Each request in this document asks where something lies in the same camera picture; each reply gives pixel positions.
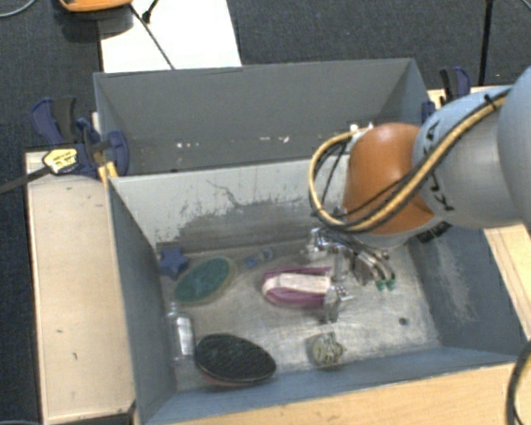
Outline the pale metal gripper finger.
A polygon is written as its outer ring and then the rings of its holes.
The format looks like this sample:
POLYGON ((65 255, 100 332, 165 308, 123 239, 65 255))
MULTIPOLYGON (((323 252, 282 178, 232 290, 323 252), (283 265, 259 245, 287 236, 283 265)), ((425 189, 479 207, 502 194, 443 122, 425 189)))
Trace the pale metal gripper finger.
POLYGON ((323 301, 324 321, 327 323, 337 322, 344 306, 352 300, 350 295, 342 286, 332 285, 327 291, 323 301))

